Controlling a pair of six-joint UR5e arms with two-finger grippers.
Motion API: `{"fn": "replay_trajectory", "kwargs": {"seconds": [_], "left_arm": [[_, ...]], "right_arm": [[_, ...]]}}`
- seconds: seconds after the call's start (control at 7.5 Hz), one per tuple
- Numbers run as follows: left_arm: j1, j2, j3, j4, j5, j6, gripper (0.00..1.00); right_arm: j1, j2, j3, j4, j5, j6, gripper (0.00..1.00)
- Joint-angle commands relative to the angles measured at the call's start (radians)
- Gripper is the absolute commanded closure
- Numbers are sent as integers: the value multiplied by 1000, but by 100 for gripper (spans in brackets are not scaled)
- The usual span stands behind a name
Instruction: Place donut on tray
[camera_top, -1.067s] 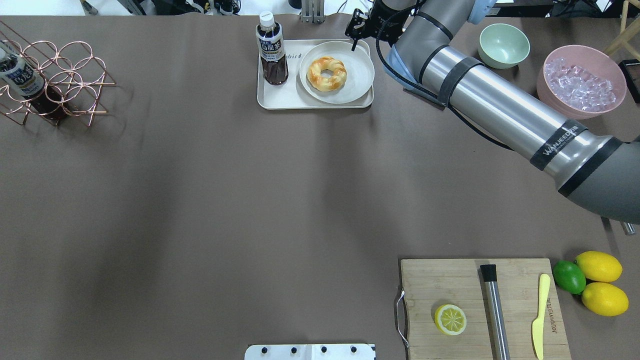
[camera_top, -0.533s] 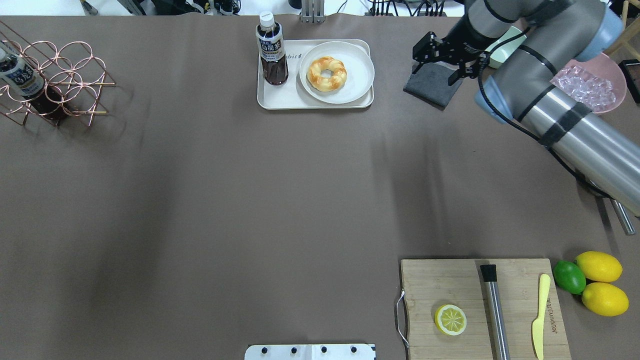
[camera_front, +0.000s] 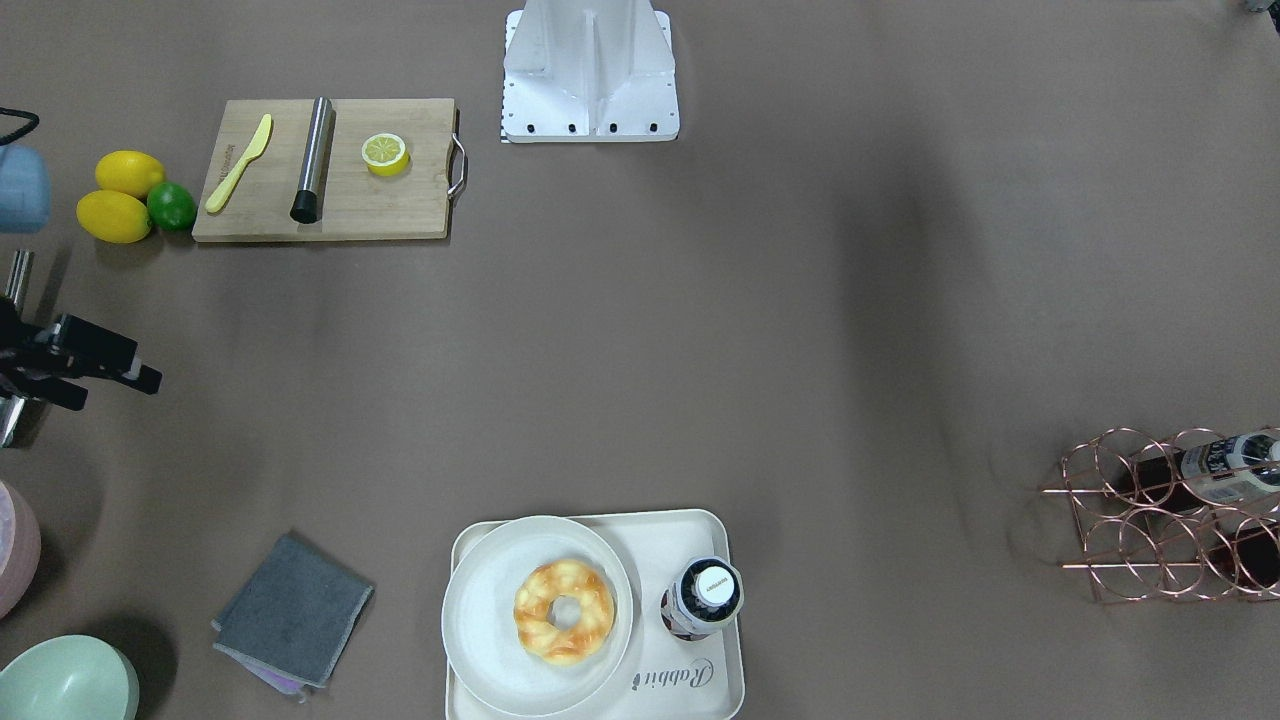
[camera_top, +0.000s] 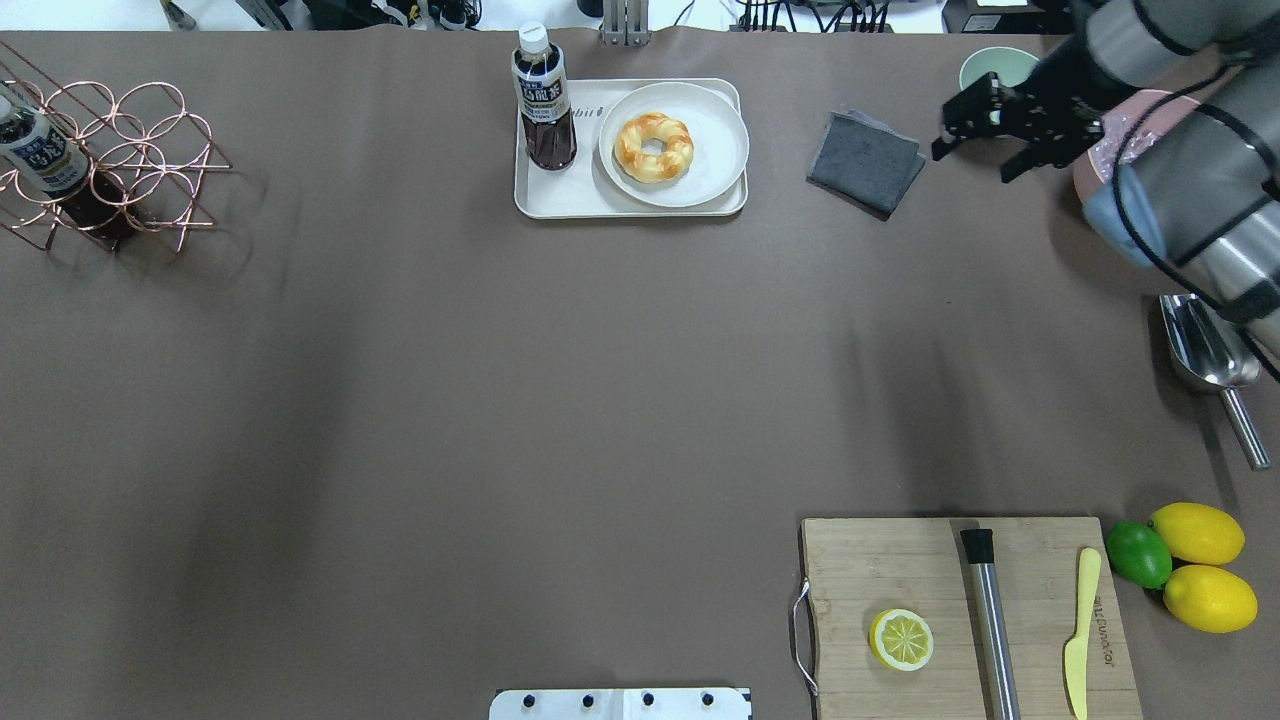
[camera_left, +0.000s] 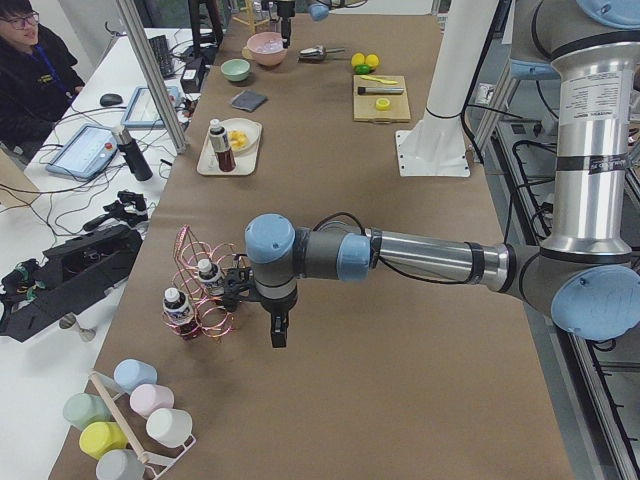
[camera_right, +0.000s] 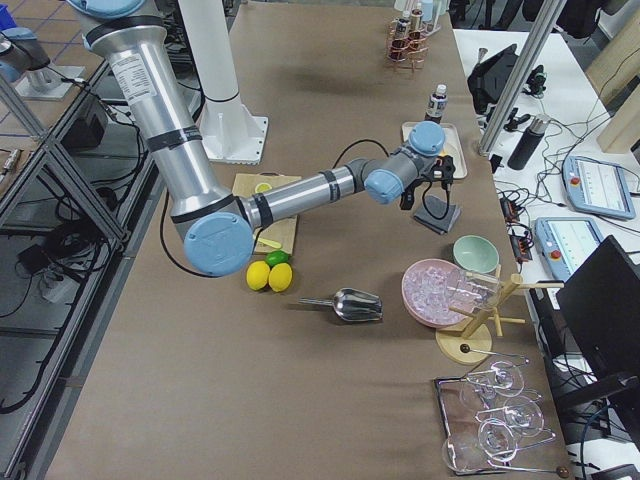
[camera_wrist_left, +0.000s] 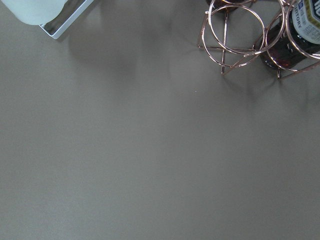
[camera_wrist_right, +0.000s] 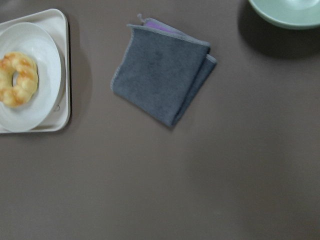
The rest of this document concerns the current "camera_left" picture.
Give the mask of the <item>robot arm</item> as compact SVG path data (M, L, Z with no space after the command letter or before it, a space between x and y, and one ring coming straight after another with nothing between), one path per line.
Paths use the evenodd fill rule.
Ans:
M261 304L280 348L299 279L360 281L384 264L427 283L485 285L587 340L613 339L635 327L639 276L620 224L639 5L519 1L512 57L547 63L561 79L553 223L540 246L483 246L328 221L297 228L264 214L246 227L250 264L227 272L222 305Z
M359 8L366 3L367 0L308 1L307 12L314 21L321 21L324 20L332 10ZM288 49L291 45L291 19L296 15L296 2L294 0L275 1L275 5L277 18L280 22L283 47Z

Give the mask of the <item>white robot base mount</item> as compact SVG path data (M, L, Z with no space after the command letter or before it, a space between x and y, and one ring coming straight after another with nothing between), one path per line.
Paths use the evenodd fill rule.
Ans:
M498 8L497 0L450 4L423 118L396 132L401 176L470 176L463 109Z

